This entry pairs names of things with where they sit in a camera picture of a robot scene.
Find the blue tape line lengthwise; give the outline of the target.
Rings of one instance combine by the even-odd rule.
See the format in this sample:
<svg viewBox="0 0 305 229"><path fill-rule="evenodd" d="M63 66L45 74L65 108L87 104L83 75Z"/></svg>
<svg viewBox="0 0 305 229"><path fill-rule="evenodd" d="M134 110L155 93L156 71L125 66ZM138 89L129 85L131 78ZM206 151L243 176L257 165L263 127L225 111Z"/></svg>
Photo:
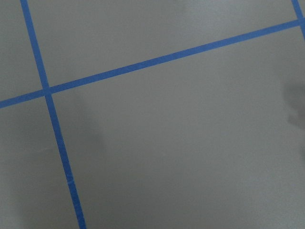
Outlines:
<svg viewBox="0 0 305 229"><path fill-rule="evenodd" d="M57 148L58 148L58 151L60 154L61 163L62 163L64 174L66 177L67 185L69 188L69 193L70 193L70 197L71 197L71 200L73 203L73 208L74 208L74 212L75 212L76 219L78 222L78 226L81 229L86 229L87 226L86 226L86 222L85 222L85 217L84 217L83 210L81 207L81 202L80 202L80 199L78 196L78 192L77 192L73 172L71 169L69 157L67 154L65 142L64 142L64 139L63 139L63 136L61 133L61 126L60 126L60 122L59 122L59 119L57 116L53 97L51 94L48 77L47 77L47 74L45 71L39 43L37 40L36 32L35 32L32 17L31 17L30 8L29 8L28 2L26 0L20 0L20 4L21 4L21 8L22 8L23 17L25 19L32 52L34 55L36 67L38 70L38 74L39 74L39 78L40 78L40 82L41 82L41 86L42 86L42 90L43 90L43 96L45 98L46 105L48 108L48 113L49 113L49 116L51 119L51 124L52 124L53 132L55 135Z"/></svg>

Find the blue tape line crosswise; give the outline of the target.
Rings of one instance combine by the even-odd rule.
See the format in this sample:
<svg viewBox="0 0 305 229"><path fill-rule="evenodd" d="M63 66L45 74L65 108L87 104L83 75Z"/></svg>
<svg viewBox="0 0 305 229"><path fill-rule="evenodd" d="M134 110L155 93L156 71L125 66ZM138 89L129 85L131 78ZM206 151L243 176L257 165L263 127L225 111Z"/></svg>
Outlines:
<svg viewBox="0 0 305 229"><path fill-rule="evenodd" d="M294 21L289 21L289 22L285 22L282 24L278 24L275 26L271 26L271 27L267 27L267 28L263 28L260 30L256 30L256 31L252 31L252 32L248 32L245 34L241 34L241 35L237 35L234 37L230 37L230 38L226 38L223 40L219 40L219 41L215 41L215 42L211 42L211 43L207 43L204 45L200 45L200 46L196 46L193 48L189 48L186 50L182 50L182 51L178 51L178 52L174 52L168 55L164 55L164 56L160 56L157 58L153 58L153 59L149 59L143 62L138 62L135 64L131 64L131 65L127 65L124 67L120 67L117 69L113 69L110 71L106 71L103 73L98 73L98 74L94 74L91 76L87 76L81 79L77 79L74 81L70 81L67 83L62 83L62 84L58 84L55 86L52 86L50 88L50 93L51 94L56 94L62 91L66 91L72 88L76 88L76 87L80 87L83 85L87 85L90 83L94 83L97 81L101 81L104 79L108 79L108 78L112 78L118 75L122 75L122 74L126 74L126 73L130 73L130 72L134 72L140 69L144 69L144 68L148 68L148 67L152 67L155 65L159 65L162 63L166 63L166 62L170 62L170 61L174 61L174 60L178 60L187 56L191 56L191 55L195 55L195 54L199 54L202 52L207 52L210 50L214 50L214 49L218 49L221 47L225 47L228 45L232 45L235 43L239 43L239 42L244 42L247 40L251 40L254 38L258 38L258 37L262 37L265 35L269 35L272 33L276 33L276 32L280 32L280 31L284 31L284 30L288 30L294 27L301 27L305 24L305 19L301 18L298 20L294 20Z"/></svg>

